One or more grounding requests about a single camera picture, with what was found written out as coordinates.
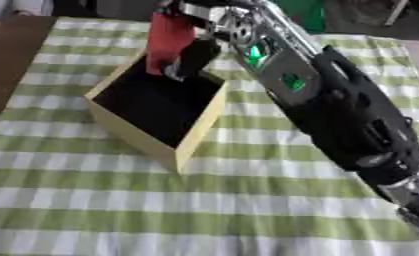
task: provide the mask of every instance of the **green object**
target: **green object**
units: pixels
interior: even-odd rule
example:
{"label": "green object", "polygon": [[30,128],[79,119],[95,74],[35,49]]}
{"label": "green object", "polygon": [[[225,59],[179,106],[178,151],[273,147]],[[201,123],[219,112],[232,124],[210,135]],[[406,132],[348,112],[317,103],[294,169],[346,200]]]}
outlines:
{"label": "green object", "polygon": [[308,31],[324,31],[324,0],[274,0],[274,2]]}
{"label": "green object", "polygon": [[266,53],[264,49],[260,47],[260,45],[254,45],[251,47],[249,51],[249,56],[247,56],[247,62],[254,67],[257,67],[259,64],[260,59],[265,57]]}
{"label": "green object", "polygon": [[283,75],[282,81],[285,85],[290,88],[292,91],[298,91],[305,86],[305,82],[299,78],[296,74],[286,74]]}

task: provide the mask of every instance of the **floor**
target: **floor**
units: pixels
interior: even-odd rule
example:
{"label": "floor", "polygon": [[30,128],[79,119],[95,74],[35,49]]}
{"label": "floor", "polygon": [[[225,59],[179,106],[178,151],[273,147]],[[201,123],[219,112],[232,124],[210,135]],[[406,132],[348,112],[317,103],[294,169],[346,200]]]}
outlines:
{"label": "floor", "polygon": [[326,0],[326,33],[366,34],[401,39],[419,71],[419,12],[408,11],[393,26],[368,26],[351,22],[345,0]]}
{"label": "floor", "polygon": [[366,34],[393,37],[404,40],[419,40],[419,12],[410,10],[391,27],[356,24],[347,17],[345,0],[326,0],[326,32]]}

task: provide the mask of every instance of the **open box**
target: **open box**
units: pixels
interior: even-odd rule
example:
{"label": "open box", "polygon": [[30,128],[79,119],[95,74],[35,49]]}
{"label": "open box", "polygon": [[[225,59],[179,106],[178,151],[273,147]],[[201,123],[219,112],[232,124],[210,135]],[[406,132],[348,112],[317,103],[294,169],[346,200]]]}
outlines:
{"label": "open box", "polygon": [[134,56],[85,95],[108,132],[180,171],[222,113],[227,83],[201,71],[180,83],[145,72]]}

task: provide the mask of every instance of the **plaid tablecloth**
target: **plaid tablecloth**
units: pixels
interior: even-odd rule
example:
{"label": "plaid tablecloth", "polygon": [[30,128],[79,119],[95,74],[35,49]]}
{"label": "plaid tablecloth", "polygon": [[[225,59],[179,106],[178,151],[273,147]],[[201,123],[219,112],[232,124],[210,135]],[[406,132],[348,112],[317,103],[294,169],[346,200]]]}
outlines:
{"label": "plaid tablecloth", "polygon": [[[82,96],[149,25],[60,19],[0,116],[0,255],[419,256],[419,236],[327,161],[224,54],[228,104],[178,176],[104,132]],[[322,36],[419,132],[419,78],[396,40]]]}

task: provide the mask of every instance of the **wooden box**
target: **wooden box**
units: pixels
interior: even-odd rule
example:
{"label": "wooden box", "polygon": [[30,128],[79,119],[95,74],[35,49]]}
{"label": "wooden box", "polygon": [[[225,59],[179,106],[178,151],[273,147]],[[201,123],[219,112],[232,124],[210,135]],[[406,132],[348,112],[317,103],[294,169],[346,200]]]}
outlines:
{"label": "wooden box", "polygon": [[108,132],[180,171],[222,113],[227,83],[205,71],[180,83],[145,72],[138,54],[85,95]]}

